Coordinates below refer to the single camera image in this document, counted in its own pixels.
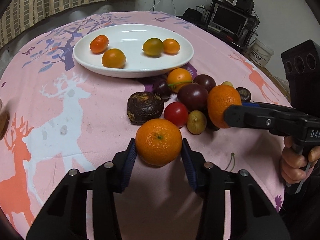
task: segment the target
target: white plate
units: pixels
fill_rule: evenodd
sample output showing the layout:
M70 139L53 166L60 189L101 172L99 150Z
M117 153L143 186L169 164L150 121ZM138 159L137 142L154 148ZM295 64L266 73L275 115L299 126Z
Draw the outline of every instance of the white plate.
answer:
M117 48L125 54L127 61L123 69L103 67L101 62L103 53L97 55L91 52L90 42L102 34L109 39L108 49ZM142 46L150 38L159 38L162 41L167 38L175 39L180 44L180 51L174 56L163 53L158 58L147 57L142 51ZM80 65L101 75L121 78L164 74L188 63L193 53L191 43L181 35L164 28L143 24L105 27L84 36L73 48L73 57Z

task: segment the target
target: chair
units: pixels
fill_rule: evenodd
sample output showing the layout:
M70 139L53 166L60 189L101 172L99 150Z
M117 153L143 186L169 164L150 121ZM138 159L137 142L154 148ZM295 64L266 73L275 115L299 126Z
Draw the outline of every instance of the chair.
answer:
M188 8L182 16L177 16L177 17L187 22L197 24L197 23L201 23L202 13L195 9Z

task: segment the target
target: butterfly print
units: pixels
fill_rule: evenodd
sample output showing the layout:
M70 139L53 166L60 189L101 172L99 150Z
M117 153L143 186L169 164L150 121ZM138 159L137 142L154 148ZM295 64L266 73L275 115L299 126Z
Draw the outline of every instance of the butterfly print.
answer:
M27 52L24 52L23 54L29 55L33 49L35 49L35 47L31 47L30 49L28 49Z

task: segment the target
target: purple tomato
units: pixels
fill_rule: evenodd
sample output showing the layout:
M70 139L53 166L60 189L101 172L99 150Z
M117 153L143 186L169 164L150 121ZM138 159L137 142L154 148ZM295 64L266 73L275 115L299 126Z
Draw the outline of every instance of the purple tomato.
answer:
M164 118L181 128L188 121L188 110L183 103L173 102L164 110Z

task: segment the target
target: computer monitor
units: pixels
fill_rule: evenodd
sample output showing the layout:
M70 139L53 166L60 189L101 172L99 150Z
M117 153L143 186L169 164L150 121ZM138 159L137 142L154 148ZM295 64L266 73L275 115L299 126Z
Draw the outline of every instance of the computer monitor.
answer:
M242 30L242 27L246 25L247 21L248 19L240 13L217 5L210 25L216 25L229 33L239 34L238 32Z

